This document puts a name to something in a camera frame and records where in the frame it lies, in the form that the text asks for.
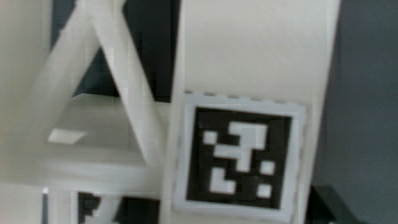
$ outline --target diagonal white strut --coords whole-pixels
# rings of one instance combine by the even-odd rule
[[[99,44],[147,165],[162,165],[165,133],[121,7],[124,0],[78,0],[21,109],[14,136],[46,141]]]
[[[128,25],[121,14],[124,0],[87,0],[94,30],[103,46],[121,99],[126,106],[131,128],[142,156],[149,165],[162,162],[165,133],[154,110],[154,101]]]

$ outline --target white plastic bracket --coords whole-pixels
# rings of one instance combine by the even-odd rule
[[[158,198],[165,127],[121,13],[122,4],[124,0],[76,2],[14,128],[2,139],[0,178],[69,190],[119,192]],[[117,151],[48,141],[99,47],[144,160],[137,159],[133,150]],[[73,134],[78,136],[69,136],[67,143],[83,136],[83,133]]]

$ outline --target black square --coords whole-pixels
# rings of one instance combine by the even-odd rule
[[[206,144],[204,132],[217,133],[217,145],[238,146],[240,136],[231,135],[231,122],[266,126],[265,149],[252,150],[249,172],[236,171],[236,160],[215,156],[215,145]],[[229,205],[281,209],[282,180],[288,155],[291,117],[273,114],[257,114],[224,109],[195,108],[194,137],[190,153],[190,172],[186,200],[213,202]],[[272,175],[259,172],[261,162],[272,161],[275,169]],[[210,191],[211,169],[225,170],[225,181],[236,183],[234,193]],[[257,186],[272,186],[270,197],[257,197]]]

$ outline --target dark background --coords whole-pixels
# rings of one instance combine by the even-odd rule
[[[73,0],[53,0],[53,40]],[[170,99],[178,0],[130,0],[128,22],[153,95]],[[334,188],[357,218],[398,220],[398,1],[343,0],[314,185]],[[117,95],[101,56],[76,93]]]

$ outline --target white border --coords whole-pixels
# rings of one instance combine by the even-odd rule
[[[225,109],[259,114],[282,115],[291,117],[291,133],[286,156],[284,184],[281,209],[245,207],[241,205],[225,205],[211,202],[190,201],[186,197],[188,188],[188,169],[190,169],[190,149],[194,134],[194,116],[195,108]],[[178,180],[174,192],[174,208],[179,211],[195,212],[211,215],[238,216],[268,221],[288,223],[293,218],[295,192],[298,183],[300,168],[300,148],[302,133],[305,123],[305,107],[293,103],[275,103],[272,101],[256,101],[249,98],[233,98],[224,95],[204,95],[201,93],[185,94],[185,122],[179,140],[179,161],[178,161]]]

